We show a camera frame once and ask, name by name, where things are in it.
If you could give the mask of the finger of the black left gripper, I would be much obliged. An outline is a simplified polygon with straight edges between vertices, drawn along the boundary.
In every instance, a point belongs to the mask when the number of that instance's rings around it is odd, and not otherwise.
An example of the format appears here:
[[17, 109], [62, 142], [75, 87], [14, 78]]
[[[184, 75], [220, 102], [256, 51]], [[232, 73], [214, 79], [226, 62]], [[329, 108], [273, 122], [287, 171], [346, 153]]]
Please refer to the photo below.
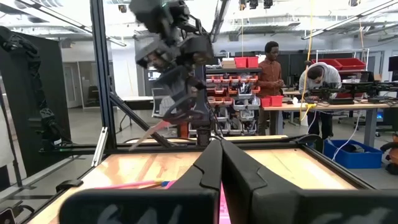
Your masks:
[[192, 108], [201, 90], [205, 90], [206, 85], [199, 79], [186, 79], [183, 86], [183, 107]]
[[174, 100], [178, 101], [188, 95], [188, 70], [184, 66], [177, 66], [164, 72], [157, 79], [160, 85]]

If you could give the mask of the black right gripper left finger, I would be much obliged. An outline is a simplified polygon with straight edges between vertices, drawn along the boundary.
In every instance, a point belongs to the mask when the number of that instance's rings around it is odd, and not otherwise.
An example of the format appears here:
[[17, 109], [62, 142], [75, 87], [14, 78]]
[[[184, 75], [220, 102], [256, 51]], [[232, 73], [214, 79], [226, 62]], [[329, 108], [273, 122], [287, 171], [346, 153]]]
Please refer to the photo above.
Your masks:
[[217, 224], [223, 148], [213, 140], [168, 189], [88, 189], [64, 201], [59, 224]]

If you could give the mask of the red-handled scissors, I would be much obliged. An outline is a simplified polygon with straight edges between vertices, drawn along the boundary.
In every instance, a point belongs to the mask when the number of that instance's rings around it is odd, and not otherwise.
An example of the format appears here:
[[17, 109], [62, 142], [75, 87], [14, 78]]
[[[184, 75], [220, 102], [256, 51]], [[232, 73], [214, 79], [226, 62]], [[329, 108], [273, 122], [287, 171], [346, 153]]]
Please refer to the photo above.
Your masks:
[[168, 108], [162, 117], [162, 121], [158, 122], [156, 125], [151, 126], [138, 141], [136, 141], [129, 150], [132, 151], [138, 145], [140, 145], [149, 136], [155, 134], [158, 130], [162, 128], [169, 127], [172, 124], [179, 124], [183, 121], [192, 121], [196, 119], [202, 119], [205, 113], [200, 110], [195, 110], [196, 96], [185, 95], [183, 98], [175, 101], [175, 103]]

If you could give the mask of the pink highlighter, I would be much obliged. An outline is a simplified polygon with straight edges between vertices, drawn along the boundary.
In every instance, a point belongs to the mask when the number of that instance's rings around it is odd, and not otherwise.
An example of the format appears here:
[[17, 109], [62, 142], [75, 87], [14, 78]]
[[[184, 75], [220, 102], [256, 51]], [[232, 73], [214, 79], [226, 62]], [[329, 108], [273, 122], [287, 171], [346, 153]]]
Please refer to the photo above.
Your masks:
[[95, 187], [95, 189], [123, 189], [128, 187], [139, 187], [142, 185], [162, 184], [163, 180], [146, 180], [141, 182], [132, 182], [128, 184], [110, 185], [105, 187]]

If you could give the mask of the clear supply box pink lid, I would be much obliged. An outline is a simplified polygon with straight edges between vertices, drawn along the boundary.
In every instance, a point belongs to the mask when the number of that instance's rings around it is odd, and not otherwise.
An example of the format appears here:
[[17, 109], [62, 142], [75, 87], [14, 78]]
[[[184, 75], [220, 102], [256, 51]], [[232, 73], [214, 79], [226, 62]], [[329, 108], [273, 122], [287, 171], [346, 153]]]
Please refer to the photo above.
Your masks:
[[[166, 189], [170, 188], [176, 180], [171, 180], [170, 185], [166, 187]], [[218, 224], [231, 224], [228, 206], [226, 203], [226, 197], [224, 194], [223, 184], [221, 184], [221, 192], [220, 192], [220, 207], [219, 207], [219, 222]]]

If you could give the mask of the grey office chair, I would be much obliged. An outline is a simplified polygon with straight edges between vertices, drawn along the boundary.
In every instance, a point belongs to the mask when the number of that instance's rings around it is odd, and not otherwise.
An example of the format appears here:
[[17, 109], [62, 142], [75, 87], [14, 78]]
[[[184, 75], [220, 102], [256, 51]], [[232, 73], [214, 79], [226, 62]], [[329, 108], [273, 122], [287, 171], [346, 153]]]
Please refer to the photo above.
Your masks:
[[154, 104], [152, 110], [153, 118], [163, 117], [166, 114], [166, 112], [169, 110], [169, 108], [175, 104], [174, 100], [163, 88], [153, 88], [152, 96]]

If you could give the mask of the white table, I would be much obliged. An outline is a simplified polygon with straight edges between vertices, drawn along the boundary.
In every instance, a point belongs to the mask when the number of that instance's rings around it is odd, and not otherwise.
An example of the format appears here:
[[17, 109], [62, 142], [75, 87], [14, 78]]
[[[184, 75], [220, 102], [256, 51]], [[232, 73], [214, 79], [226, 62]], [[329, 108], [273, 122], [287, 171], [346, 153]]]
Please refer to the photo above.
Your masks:
[[154, 106], [152, 96], [127, 96], [121, 99], [132, 110], [152, 110]]

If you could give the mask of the parts bin rack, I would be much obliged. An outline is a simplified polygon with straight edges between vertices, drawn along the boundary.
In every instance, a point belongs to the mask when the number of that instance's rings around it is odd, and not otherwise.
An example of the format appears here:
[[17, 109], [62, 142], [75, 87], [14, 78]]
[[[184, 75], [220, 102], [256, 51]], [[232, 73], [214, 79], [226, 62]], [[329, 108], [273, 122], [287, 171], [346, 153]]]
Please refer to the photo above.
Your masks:
[[257, 134], [261, 88], [256, 85], [259, 68], [222, 68], [207, 65], [205, 81], [207, 103], [215, 122], [215, 133], [222, 136]]

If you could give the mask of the person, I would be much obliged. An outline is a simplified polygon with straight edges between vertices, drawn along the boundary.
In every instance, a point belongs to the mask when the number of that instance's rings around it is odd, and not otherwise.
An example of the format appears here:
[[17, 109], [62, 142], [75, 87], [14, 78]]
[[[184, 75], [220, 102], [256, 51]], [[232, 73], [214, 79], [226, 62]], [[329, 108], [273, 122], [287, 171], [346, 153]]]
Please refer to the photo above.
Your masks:
[[[268, 42], [264, 47], [266, 58], [259, 63], [259, 68], [262, 70], [259, 75], [257, 85], [261, 88], [258, 97], [265, 98], [266, 96], [281, 95], [280, 90], [284, 85], [282, 79], [282, 68], [277, 61], [279, 54], [279, 44], [274, 41]], [[275, 123], [274, 115], [262, 107], [259, 109], [258, 116], [258, 135], [266, 135], [267, 120], [270, 124]]]
[[[331, 84], [332, 89], [341, 88], [341, 77], [338, 70], [324, 62], [310, 65], [300, 76], [298, 90], [300, 94], [321, 87], [324, 83]], [[333, 136], [332, 115], [310, 110], [307, 113], [308, 133], [322, 134], [322, 139]]]

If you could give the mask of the blue plastic bin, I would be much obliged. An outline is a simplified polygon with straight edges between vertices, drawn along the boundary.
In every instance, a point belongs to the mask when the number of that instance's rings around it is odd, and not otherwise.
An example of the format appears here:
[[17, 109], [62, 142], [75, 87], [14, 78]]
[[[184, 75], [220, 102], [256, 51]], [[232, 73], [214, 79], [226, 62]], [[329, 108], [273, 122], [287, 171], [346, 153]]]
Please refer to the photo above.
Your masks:
[[325, 140], [323, 153], [335, 158], [347, 169], [378, 169], [381, 167], [383, 152], [363, 143], [350, 140]]

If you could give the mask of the wooden worktable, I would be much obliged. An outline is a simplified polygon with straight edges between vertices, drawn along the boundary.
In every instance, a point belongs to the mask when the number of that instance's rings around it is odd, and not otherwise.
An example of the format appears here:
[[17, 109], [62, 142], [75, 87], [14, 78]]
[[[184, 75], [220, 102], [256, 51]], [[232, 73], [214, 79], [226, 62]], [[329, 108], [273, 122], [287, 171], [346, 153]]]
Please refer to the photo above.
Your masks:
[[[365, 110], [366, 112], [366, 125], [364, 131], [364, 144], [367, 146], [373, 146], [375, 137], [376, 137], [376, 123], [377, 123], [377, 110], [384, 109], [384, 108], [398, 108], [398, 103], [396, 104], [372, 104], [368, 103], [366, 100], [362, 100], [360, 103], [356, 102], [353, 105], [320, 105], [317, 104], [312, 110], [317, 111], [354, 111], [354, 110]], [[271, 124], [270, 127], [271, 135], [282, 135], [283, 134], [283, 117], [282, 112], [288, 111], [299, 111], [300, 118], [304, 117], [307, 118], [307, 105], [304, 103], [297, 103], [295, 104], [287, 104], [283, 103], [281, 106], [270, 106], [264, 107], [265, 111], [270, 111], [271, 114], [275, 117], [274, 124]]]

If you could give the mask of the orange shop vacuum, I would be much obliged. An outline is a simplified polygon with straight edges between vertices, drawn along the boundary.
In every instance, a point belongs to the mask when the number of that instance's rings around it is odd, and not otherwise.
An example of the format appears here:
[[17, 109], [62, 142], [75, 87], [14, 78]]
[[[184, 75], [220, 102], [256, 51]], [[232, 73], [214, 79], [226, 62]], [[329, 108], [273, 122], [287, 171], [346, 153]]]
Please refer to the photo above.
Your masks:
[[382, 152], [388, 152], [386, 160], [389, 161], [386, 170], [391, 175], [398, 175], [398, 134], [392, 135], [392, 142], [386, 143], [380, 147]]

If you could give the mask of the large red bin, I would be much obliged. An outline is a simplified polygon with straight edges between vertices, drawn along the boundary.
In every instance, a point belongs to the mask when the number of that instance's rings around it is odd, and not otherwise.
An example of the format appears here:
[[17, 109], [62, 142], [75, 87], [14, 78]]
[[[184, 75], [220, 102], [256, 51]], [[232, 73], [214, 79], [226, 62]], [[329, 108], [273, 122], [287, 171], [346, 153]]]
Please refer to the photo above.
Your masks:
[[336, 61], [341, 65], [341, 70], [364, 70], [366, 63], [358, 58], [337, 58]]
[[312, 59], [311, 62], [312, 63], [323, 62], [327, 65], [331, 65], [332, 67], [335, 67], [337, 70], [341, 70], [343, 67], [342, 64], [340, 64], [339, 61], [337, 61], [337, 59], [333, 59], [333, 58]]

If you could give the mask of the black partition panel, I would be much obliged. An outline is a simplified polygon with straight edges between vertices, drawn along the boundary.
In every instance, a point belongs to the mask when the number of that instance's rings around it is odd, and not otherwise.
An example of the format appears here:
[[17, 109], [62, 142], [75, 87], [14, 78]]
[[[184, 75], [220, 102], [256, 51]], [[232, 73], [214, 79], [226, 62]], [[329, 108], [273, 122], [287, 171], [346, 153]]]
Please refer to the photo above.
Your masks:
[[[67, 156], [64, 154], [41, 153], [42, 140], [31, 126], [30, 120], [39, 117], [36, 107], [32, 79], [28, 73], [27, 55], [21, 51], [6, 52], [1, 41], [12, 35], [9, 29], [0, 26], [0, 73], [16, 129], [19, 149], [27, 176], [48, 168]], [[70, 124], [65, 93], [62, 56], [59, 43], [55, 40], [17, 33], [19, 37], [34, 45], [40, 56], [39, 74], [42, 89], [49, 108], [64, 136], [70, 138]]]

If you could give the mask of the black aluminium rig frame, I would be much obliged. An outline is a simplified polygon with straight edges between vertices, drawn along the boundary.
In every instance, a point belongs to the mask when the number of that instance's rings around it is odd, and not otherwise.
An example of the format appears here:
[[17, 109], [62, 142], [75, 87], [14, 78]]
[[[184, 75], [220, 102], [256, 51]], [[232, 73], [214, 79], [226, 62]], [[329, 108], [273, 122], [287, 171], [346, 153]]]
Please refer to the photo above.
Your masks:
[[[94, 37], [94, 50], [95, 59], [97, 63], [98, 81], [99, 81], [99, 101], [101, 108], [101, 119], [103, 127], [108, 127], [108, 139], [103, 155], [120, 156], [123, 154], [121, 146], [116, 142], [116, 133], [114, 130], [114, 115], [113, 107], [118, 106], [124, 109], [125, 112], [137, 122], [142, 129], [148, 130], [150, 127], [141, 120], [131, 109], [126, 105], [120, 97], [115, 94], [111, 89], [109, 79], [109, 58], [108, 58], [108, 44], [109, 38], [106, 37], [105, 24], [104, 24], [104, 11], [103, 11], [103, 0], [90, 0], [90, 13], [92, 28], [90, 33]], [[187, 40], [188, 37], [194, 35], [207, 35], [204, 29], [201, 28], [200, 22], [197, 21], [193, 31], [188, 32], [188, 36], [184, 40], [180, 40], [177, 36], [178, 30], [174, 30], [170, 34], [172, 43], [181, 43]], [[194, 68], [203, 68], [204, 65], [195, 65]], [[199, 168], [201, 173], [205, 172], [205, 169], [209, 169], [210, 174], [216, 174], [221, 172], [223, 165], [223, 144], [226, 142], [225, 139], [211, 139], [210, 132], [207, 131], [202, 137], [205, 143], [202, 146], [189, 146], [183, 149], [180, 146], [172, 146], [171, 142], [158, 135], [157, 132], [152, 135], [153, 139], [160, 145], [160, 151], [168, 155], [180, 155], [187, 154], [192, 156], [196, 151], [200, 152], [198, 159], [204, 167]], [[82, 154], [93, 154], [95, 150], [92, 150], [91, 146], [63, 146], [58, 152], [69, 152], [72, 155], [78, 153]], [[102, 157], [101, 163], [97, 167], [101, 167], [104, 157]]]

